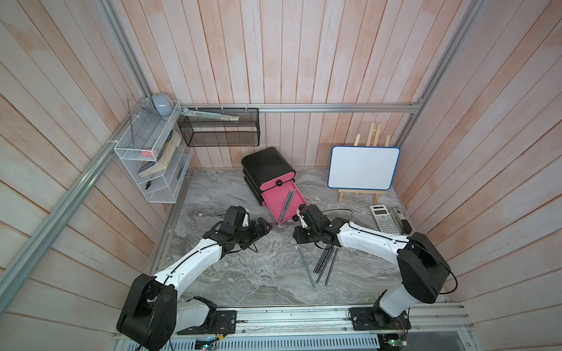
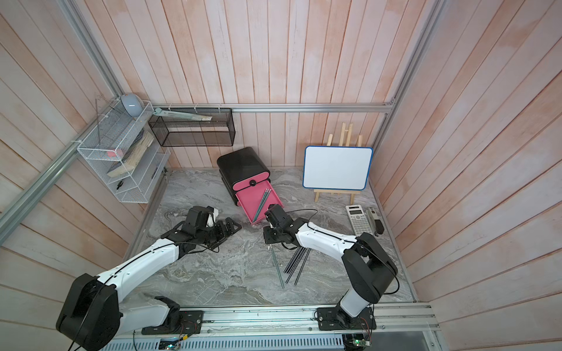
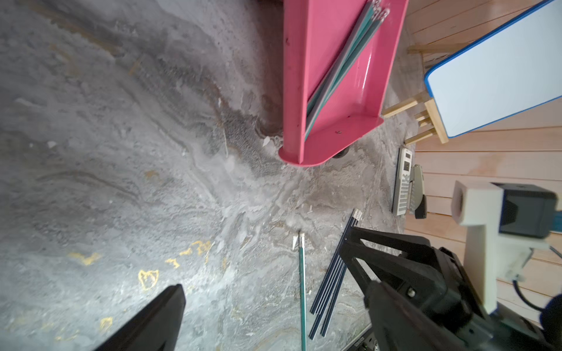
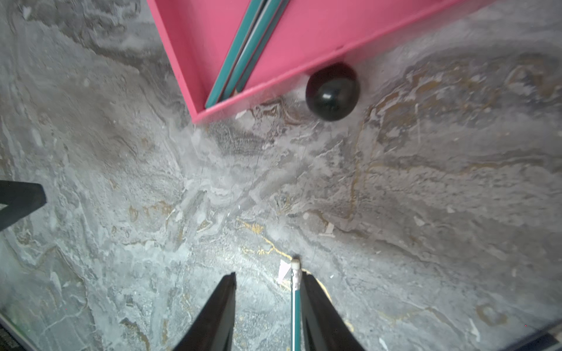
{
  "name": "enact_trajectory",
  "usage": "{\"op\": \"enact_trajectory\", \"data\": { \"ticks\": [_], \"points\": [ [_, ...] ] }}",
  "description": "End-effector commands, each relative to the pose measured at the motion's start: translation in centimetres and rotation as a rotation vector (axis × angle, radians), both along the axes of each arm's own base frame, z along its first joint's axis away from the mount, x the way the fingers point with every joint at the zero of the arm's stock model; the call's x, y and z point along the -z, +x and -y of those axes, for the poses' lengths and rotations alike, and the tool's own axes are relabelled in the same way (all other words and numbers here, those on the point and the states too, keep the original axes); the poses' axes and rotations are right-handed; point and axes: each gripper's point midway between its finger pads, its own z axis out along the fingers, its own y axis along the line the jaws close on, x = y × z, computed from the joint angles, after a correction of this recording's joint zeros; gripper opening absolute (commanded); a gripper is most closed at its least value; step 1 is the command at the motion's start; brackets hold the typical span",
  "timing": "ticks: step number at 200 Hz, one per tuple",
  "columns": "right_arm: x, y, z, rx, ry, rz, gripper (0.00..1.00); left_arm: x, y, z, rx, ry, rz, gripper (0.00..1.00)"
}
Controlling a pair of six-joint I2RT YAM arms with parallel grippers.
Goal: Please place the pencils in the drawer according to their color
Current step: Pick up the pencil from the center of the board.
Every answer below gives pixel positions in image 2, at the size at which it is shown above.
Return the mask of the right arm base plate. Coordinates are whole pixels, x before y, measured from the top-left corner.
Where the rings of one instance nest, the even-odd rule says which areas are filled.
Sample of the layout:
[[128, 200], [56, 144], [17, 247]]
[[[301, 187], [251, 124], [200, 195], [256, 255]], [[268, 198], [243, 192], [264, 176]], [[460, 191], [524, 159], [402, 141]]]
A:
[[357, 317], [351, 317], [340, 307], [320, 307], [316, 310], [315, 318], [321, 331], [372, 331], [377, 328], [370, 307], [365, 307]]

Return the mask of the green pencil bundle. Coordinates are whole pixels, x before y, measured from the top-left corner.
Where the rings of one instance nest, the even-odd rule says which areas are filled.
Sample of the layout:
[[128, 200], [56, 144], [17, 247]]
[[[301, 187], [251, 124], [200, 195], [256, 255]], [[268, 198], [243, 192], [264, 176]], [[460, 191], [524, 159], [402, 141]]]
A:
[[285, 282], [284, 282], [284, 279], [283, 279], [283, 277], [282, 277], [282, 273], [281, 273], [281, 270], [280, 270], [279, 263], [278, 263], [278, 261], [277, 261], [277, 256], [276, 256], [276, 254], [275, 254], [275, 249], [274, 249], [271, 245], [269, 246], [269, 251], [270, 251], [271, 254], [272, 254], [272, 262], [273, 262], [273, 266], [275, 267], [275, 270], [276, 270], [276, 272], [277, 272], [277, 277], [278, 277], [278, 279], [279, 279], [280, 286], [281, 286], [282, 289], [285, 289]]

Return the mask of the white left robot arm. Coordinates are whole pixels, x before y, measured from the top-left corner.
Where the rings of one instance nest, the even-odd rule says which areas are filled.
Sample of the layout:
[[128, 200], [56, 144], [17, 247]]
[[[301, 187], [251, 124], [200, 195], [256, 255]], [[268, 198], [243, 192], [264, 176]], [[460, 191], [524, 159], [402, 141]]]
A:
[[56, 322], [56, 329], [74, 345], [101, 350], [114, 336], [141, 330], [144, 334], [199, 333], [196, 317], [185, 317], [177, 302], [165, 296], [147, 298], [124, 307], [124, 299], [165, 266], [189, 254], [218, 253], [242, 226], [218, 219], [211, 206], [194, 206], [184, 221], [162, 234], [148, 249], [113, 269], [74, 280]]

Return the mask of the black drawer cabinet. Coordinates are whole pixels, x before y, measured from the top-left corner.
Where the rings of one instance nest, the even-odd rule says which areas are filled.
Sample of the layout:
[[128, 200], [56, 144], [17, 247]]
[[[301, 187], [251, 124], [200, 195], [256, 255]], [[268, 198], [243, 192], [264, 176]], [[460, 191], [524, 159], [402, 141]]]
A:
[[231, 152], [217, 159], [217, 166], [229, 195], [237, 206], [238, 200], [233, 185], [238, 181], [250, 178], [256, 174], [269, 171], [252, 147]]

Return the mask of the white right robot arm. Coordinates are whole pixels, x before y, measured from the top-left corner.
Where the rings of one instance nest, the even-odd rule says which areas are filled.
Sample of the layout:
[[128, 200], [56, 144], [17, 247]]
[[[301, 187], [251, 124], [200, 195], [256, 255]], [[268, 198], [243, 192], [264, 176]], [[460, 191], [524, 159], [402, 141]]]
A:
[[269, 206], [265, 217], [269, 223], [263, 229], [267, 244], [291, 244], [316, 250], [343, 264], [351, 289], [337, 304], [342, 317], [358, 317], [380, 301], [392, 282], [399, 282], [397, 266], [371, 234], [336, 233], [309, 219], [292, 219], [279, 205]]

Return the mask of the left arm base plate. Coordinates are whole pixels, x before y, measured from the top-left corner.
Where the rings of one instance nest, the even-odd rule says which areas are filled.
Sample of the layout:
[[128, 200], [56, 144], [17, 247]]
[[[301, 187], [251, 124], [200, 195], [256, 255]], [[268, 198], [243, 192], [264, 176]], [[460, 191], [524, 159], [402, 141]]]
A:
[[199, 334], [203, 322], [204, 311], [188, 310], [172, 312], [160, 326], [146, 327], [142, 335], [187, 335]]

